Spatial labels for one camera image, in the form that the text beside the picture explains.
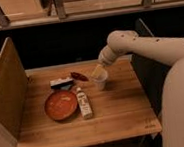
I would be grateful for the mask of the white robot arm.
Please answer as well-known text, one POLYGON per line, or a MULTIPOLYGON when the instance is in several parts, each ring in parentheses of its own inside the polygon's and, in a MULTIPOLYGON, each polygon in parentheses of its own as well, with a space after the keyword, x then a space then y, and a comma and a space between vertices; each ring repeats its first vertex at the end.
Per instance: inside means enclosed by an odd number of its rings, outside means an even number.
POLYGON ((162 147, 184 147, 184 38, 142 37, 131 30, 113 31, 98 55, 92 77, 128 52, 169 66, 162 91, 162 147))

